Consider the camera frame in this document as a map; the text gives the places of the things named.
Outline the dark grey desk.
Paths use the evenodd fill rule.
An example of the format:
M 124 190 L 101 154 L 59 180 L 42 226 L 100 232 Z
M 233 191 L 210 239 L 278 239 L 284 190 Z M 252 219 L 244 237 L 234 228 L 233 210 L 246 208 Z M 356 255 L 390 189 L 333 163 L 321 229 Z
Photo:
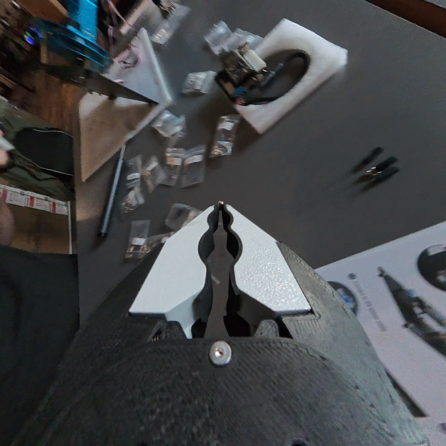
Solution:
M 108 237 L 97 229 L 113 176 L 114 155 L 86 182 L 76 174 L 80 321 L 136 262 L 124 261 L 132 220 L 159 234 L 173 203 L 206 209 L 228 203 L 311 267 L 392 241 L 445 220 L 445 38 L 367 1 L 185 1 L 191 7 L 158 50 L 185 115 L 187 148 L 210 144 L 215 123 L 232 108 L 217 87 L 201 97 L 178 93 L 189 72 L 217 70 L 204 35 L 219 20 L 265 36 L 282 18 L 348 50 L 344 70 L 263 135 L 239 127 L 233 153 L 210 160 L 197 187 L 157 188 L 130 215 L 115 209 Z M 353 166 L 372 149 L 366 168 Z M 366 192 L 356 180 L 388 157 L 400 171 Z

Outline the black control circuit board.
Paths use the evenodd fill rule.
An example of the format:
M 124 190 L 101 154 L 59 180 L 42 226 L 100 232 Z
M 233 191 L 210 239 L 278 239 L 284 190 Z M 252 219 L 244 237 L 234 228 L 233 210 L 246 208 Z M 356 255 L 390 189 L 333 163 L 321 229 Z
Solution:
M 266 62 L 249 43 L 244 43 L 225 54 L 222 69 L 215 75 L 215 81 L 233 104 L 243 107 L 263 105 L 279 98 L 264 97 L 262 94 L 285 65 L 286 62 L 283 61 L 268 70 Z

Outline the printed instruction sheet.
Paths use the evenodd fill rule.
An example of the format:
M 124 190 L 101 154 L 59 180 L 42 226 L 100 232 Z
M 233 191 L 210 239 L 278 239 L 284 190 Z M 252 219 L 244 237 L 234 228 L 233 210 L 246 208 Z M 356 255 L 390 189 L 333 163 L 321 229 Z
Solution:
M 405 407 L 445 445 L 446 224 L 317 269 L 357 316 Z

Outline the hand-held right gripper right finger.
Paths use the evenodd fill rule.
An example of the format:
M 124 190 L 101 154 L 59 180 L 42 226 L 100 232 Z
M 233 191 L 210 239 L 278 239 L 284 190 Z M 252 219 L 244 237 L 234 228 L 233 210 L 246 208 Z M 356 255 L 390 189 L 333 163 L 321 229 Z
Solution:
M 278 241 L 231 205 L 223 205 L 231 310 L 244 320 L 307 315 L 311 306 Z

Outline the white foam block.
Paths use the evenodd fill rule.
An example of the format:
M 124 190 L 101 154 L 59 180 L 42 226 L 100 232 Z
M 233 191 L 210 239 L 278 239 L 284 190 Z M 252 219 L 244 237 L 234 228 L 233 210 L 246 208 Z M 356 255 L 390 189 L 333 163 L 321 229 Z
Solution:
M 302 50 L 309 56 L 303 78 L 278 99 L 261 105 L 234 105 L 237 112 L 262 134 L 295 106 L 316 91 L 347 64 L 348 51 L 288 19 L 282 19 L 263 39 L 255 52 L 266 57 L 287 50 Z

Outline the blue hobby robot arm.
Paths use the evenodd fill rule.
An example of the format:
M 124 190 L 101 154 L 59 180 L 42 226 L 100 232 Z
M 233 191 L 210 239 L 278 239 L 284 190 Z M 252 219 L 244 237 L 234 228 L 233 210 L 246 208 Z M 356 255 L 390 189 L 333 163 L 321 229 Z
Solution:
M 126 16 L 113 1 L 30 3 L 46 74 L 109 99 L 170 104 L 151 36 L 163 21 L 158 1 L 137 1 Z

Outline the white foam sheet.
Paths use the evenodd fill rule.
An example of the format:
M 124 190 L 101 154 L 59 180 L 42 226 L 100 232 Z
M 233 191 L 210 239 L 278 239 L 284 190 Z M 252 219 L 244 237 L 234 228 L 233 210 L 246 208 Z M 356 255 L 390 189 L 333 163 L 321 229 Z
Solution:
M 98 93 L 85 94 L 79 103 L 80 172 L 83 182 L 127 141 L 149 125 L 172 102 L 167 95 L 157 105 Z

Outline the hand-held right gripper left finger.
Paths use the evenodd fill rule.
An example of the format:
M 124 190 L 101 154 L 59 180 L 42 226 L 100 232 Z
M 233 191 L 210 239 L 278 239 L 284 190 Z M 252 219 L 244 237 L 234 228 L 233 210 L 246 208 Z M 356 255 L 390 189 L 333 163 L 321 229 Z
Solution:
M 213 302 L 208 259 L 219 214 L 219 205 L 210 206 L 167 239 L 130 306 L 130 316 L 178 322 L 188 339 L 197 321 L 207 323 Z

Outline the black screwdriver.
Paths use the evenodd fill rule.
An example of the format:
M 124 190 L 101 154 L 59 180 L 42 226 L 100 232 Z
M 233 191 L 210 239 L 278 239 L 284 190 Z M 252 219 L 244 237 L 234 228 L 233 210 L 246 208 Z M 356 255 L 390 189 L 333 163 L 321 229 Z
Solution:
M 109 226 L 115 206 L 116 195 L 124 165 L 125 149 L 126 149 L 126 144 L 124 144 L 120 148 L 120 154 L 115 165 L 115 169 L 113 172 L 113 176 L 107 194 L 107 199 L 105 201 L 105 205 L 101 214 L 101 219 L 97 231 L 97 236 L 101 239 L 106 238 L 109 232 Z

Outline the scattered clear screw bags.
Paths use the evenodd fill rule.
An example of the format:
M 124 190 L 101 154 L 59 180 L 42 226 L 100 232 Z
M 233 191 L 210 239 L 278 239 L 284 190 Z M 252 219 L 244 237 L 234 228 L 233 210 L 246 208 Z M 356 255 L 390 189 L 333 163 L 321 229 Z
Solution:
M 177 1 L 154 1 L 154 4 L 162 13 L 167 14 L 163 21 L 159 32 L 155 33 L 153 41 L 161 43 L 162 38 L 168 37 L 164 31 L 174 25 L 175 20 L 183 17 L 180 9 L 184 5 Z M 220 21 L 214 26 L 215 30 L 211 34 L 216 34 L 215 42 L 217 54 L 225 53 L 224 50 L 251 50 L 255 48 L 255 44 L 259 44 L 262 40 L 259 36 L 253 35 L 247 31 L 239 30 L 232 32 L 227 25 Z M 183 95 L 202 95 L 207 94 L 213 85 L 216 73 L 214 71 L 193 72 L 187 74 L 183 82 L 181 93 Z M 234 133 L 234 126 L 238 125 L 240 117 L 238 115 L 225 115 L 219 118 L 217 133 L 223 134 L 224 125 L 232 126 L 232 130 L 227 133 Z M 146 166 L 142 166 L 142 158 L 140 155 L 128 161 L 128 168 L 134 168 L 135 172 L 129 173 L 126 181 L 135 181 L 135 185 L 130 188 L 130 192 L 125 196 L 125 200 L 121 203 L 122 212 L 130 212 L 144 203 L 144 194 L 142 193 L 141 182 L 146 184 L 149 193 L 159 185 L 174 187 L 179 184 L 181 188 L 196 186 L 204 181 L 205 177 L 205 156 L 206 145 L 196 146 L 194 148 L 185 149 L 180 147 L 182 139 L 186 135 L 186 118 L 184 115 L 177 117 L 170 111 L 163 111 L 159 117 L 155 119 L 152 127 L 160 134 L 167 138 L 167 145 L 164 153 L 164 165 L 161 165 L 157 156 L 153 155 L 148 160 Z M 232 143 L 227 138 L 226 142 L 219 140 L 212 153 L 216 155 L 229 155 L 231 153 Z M 142 259 L 154 247 L 165 242 L 175 231 L 186 225 L 190 220 L 197 216 L 201 211 L 193 210 L 186 205 L 173 205 L 168 217 L 165 220 L 165 226 L 172 229 L 165 234 L 148 237 L 150 221 L 141 220 L 131 223 L 131 231 L 129 234 L 128 246 L 125 253 L 126 259 Z

